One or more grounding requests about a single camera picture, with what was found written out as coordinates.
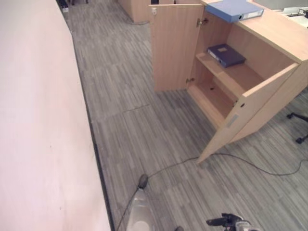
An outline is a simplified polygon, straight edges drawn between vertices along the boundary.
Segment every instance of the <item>door hinge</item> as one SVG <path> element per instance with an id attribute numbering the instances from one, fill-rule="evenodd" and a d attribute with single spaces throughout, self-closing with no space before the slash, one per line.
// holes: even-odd
<path id="1" fill-rule="evenodd" d="M 194 78 L 186 79 L 186 83 L 190 83 L 190 82 L 193 82 L 193 81 L 194 81 Z"/>
<path id="2" fill-rule="evenodd" d="M 200 26 L 200 25 L 204 25 L 204 24 L 207 24 L 208 23 L 208 19 L 205 18 L 204 20 L 200 20 L 200 18 L 198 18 L 197 20 L 197 27 Z"/>

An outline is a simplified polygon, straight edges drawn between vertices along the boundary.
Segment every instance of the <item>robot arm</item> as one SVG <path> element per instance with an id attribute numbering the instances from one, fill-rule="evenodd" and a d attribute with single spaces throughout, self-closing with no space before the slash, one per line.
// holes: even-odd
<path id="1" fill-rule="evenodd" d="M 261 229 L 254 228 L 250 222 L 244 220 L 240 216 L 234 214 L 221 214 L 221 218 L 207 220 L 209 226 L 222 226 L 225 231 L 262 231 Z"/>

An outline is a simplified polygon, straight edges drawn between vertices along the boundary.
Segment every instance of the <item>blue folder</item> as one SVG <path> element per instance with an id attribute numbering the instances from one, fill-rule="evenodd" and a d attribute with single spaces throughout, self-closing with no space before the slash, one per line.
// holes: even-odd
<path id="1" fill-rule="evenodd" d="M 221 44 L 214 47 L 209 47 L 207 52 L 216 59 L 223 67 L 242 64 L 245 62 L 245 57 L 239 54 L 236 50 L 227 44 Z"/>
<path id="2" fill-rule="evenodd" d="M 222 18 L 228 23 L 234 23 L 249 18 L 260 17 L 264 9 L 246 0 L 223 0 L 209 3 L 205 10 Z"/>

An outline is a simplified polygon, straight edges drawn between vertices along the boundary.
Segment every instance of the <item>white wall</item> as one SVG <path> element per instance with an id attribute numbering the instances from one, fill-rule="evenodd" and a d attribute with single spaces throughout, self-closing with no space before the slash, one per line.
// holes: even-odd
<path id="1" fill-rule="evenodd" d="M 283 9 L 285 7 L 306 6 L 308 0 L 254 0 L 255 2 L 272 10 Z"/>
<path id="2" fill-rule="evenodd" d="M 55 0 L 1 1 L 0 157 L 1 231 L 110 230 Z"/>

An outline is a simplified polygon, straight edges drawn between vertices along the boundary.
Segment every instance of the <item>black cable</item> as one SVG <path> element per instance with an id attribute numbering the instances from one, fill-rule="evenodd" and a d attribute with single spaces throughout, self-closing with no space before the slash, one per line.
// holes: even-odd
<path id="1" fill-rule="evenodd" d="M 177 165 L 181 165 L 181 164 L 184 164 L 184 163 L 187 162 L 187 161 L 191 161 L 191 160 L 195 160 L 195 159 L 198 159 L 198 157 L 189 158 L 189 159 L 184 160 L 184 161 L 182 161 L 182 162 L 180 162 L 180 163 L 176 163 L 176 164 L 167 166 L 166 168 L 163 168 L 162 170 L 159 170 L 159 171 L 157 171 L 157 172 L 155 172 L 155 173 L 149 175 L 149 179 L 150 179 L 151 177 L 157 175 L 158 173 L 167 170 L 168 168 L 171 168 L 171 167 L 174 167 L 174 166 L 177 166 Z"/>
<path id="2" fill-rule="evenodd" d="M 138 191 L 138 188 L 135 190 L 135 192 L 134 192 L 133 195 L 131 196 L 130 200 L 128 201 L 128 204 L 127 204 L 127 206 L 126 206 L 126 208 L 125 208 L 125 210 L 124 210 L 124 213 L 123 213 L 123 215 L 122 215 L 122 217 L 121 217 L 121 220 L 120 220 L 120 222 L 119 222 L 119 224 L 118 224 L 118 226 L 117 226 L 117 228 L 116 228 L 116 231 L 119 230 L 119 228 L 120 228 L 120 226 L 121 226 L 121 223 L 122 223 L 122 221 L 123 221 L 123 218 L 124 218 L 124 216 L 125 216 L 125 214 L 126 214 L 126 212 L 127 212 L 127 210 L 128 210 L 128 207 L 129 207 L 131 201 L 133 200 L 133 198 L 134 198 L 134 196 L 135 196 L 135 194 L 136 194 L 137 191 Z"/>
<path id="3" fill-rule="evenodd" d="M 303 163 L 304 161 L 308 161 L 308 159 L 302 159 L 302 160 L 299 162 L 299 166 L 298 166 L 297 170 L 294 171 L 294 172 L 291 172 L 291 173 L 284 173 L 284 174 L 276 174 L 276 173 L 270 173 L 270 172 L 268 172 L 268 171 L 266 171 L 266 170 L 263 170 L 263 169 L 259 168 L 258 166 L 256 166 L 256 165 L 254 165 L 254 164 L 248 162 L 247 160 L 245 160 L 245 159 L 243 159 L 243 158 L 240 158 L 240 157 L 238 157 L 238 156 L 232 155 L 232 154 L 214 153 L 214 154 L 212 154 L 212 155 L 224 155 L 224 156 L 231 156 L 231 157 L 234 157 L 234 158 L 236 158 L 236 159 L 239 159 L 239 160 L 241 160 L 241 161 L 243 161 L 243 162 L 245 162 L 245 163 L 251 165 L 252 167 L 254 167 L 254 168 L 256 168 L 256 169 L 258 169 L 258 170 L 260 170 L 260 171 L 262 171 L 262 172 L 264 172 L 264 173 L 267 173 L 267 174 L 269 174 L 269 175 L 276 176 L 276 177 L 282 177 L 282 176 L 290 176 L 290 175 L 293 175 L 293 174 L 297 173 L 297 172 L 300 170 L 300 168 L 301 168 L 301 166 L 302 166 L 302 163 Z M 159 171 L 157 171 L 157 172 L 155 172 L 155 173 L 149 175 L 149 178 L 148 178 L 148 179 L 150 179 L 151 177 L 153 177 L 153 176 L 157 175 L 158 173 L 160 173 L 160 172 L 162 172 L 162 171 L 165 171 L 165 170 L 167 170 L 167 169 L 169 169 L 169 168 L 171 168 L 171 167 L 175 167 L 175 166 L 184 164 L 184 163 L 186 163 L 186 162 L 188 162 L 188 161 L 195 160 L 195 159 L 198 159 L 198 157 L 192 157 L 192 158 L 186 159 L 186 160 L 184 160 L 184 161 L 182 161 L 182 162 L 179 162 L 179 163 L 176 163 L 176 164 L 167 166 L 166 168 L 163 168 L 163 169 L 161 169 L 161 170 L 159 170 Z M 126 212 L 127 212 L 127 209 L 128 209 L 128 207 L 129 207 L 129 205 L 130 205 L 130 203 L 131 203 L 131 201 L 132 201 L 132 199 L 133 199 L 133 197 L 135 196 L 135 194 L 136 194 L 137 191 L 138 191 L 138 188 L 136 189 L 136 191 L 135 191 L 135 192 L 133 193 L 133 195 L 131 196 L 131 198 L 130 198 L 130 200 L 129 200 L 129 202 L 128 202 L 128 204 L 127 204 L 125 210 L 124 210 L 124 213 L 123 213 L 123 215 L 122 215 L 122 218 L 121 218 L 121 220 L 120 220 L 120 222 L 119 222 L 119 224 L 118 224 L 118 227 L 117 227 L 116 231 L 119 230 L 119 228 L 120 228 L 120 226 L 121 226 L 121 223 L 122 223 L 122 221 L 123 221 L 123 218 L 124 218 L 124 216 L 125 216 L 125 214 L 126 214 Z"/>
<path id="4" fill-rule="evenodd" d="M 247 160 L 242 159 L 242 158 L 240 158 L 240 157 L 238 157 L 238 156 L 235 156 L 235 155 L 232 155 L 232 154 L 214 153 L 214 154 L 212 154 L 212 155 L 226 155 L 226 156 L 234 157 L 234 158 L 236 158 L 236 159 L 239 159 L 239 160 L 241 160 L 241 161 L 243 161 L 243 162 L 245 162 L 245 163 L 251 165 L 252 167 L 255 167 L 256 169 L 260 170 L 261 172 L 264 172 L 264 173 L 267 173 L 267 174 L 269 174 L 269 175 L 276 176 L 276 177 L 282 177 L 282 176 L 290 176 L 290 175 L 293 175 L 293 174 L 297 173 L 297 172 L 300 170 L 300 168 L 301 168 L 301 166 L 302 166 L 302 163 L 303 163 L 304 161 L 308 161 L 308 159 L 302 159 L 302 160 L 299 162 L 299 166 L 298 166 L 298 168 L 297 168 L 297 170 L 296 170 L 295 172 L 283 173 L 283 174 L 276 174 L 276 173 L 271 173 L 271 172 L 268 172 L 268 171 L 266 171 L 266 170 L 263 170 L 263 169 L 259 168 L 258 166 L 256 166 L 256 165 L 254 165 L 254 164 L 248 162 Z"/>
<path id="5" fill-rule="evenodd" d="M 141 26 L 141 25 L 145 25 L 145 24 L 148 24 L 148 23 L 149 23 L 149 21 L 140 22 L 140 23 L 134 23 L 130 18 L 127 18 L 127 19 L 125 20 L 125 22 L 126 22 L 127 24 L 136 25 L 136 26 Z"/>

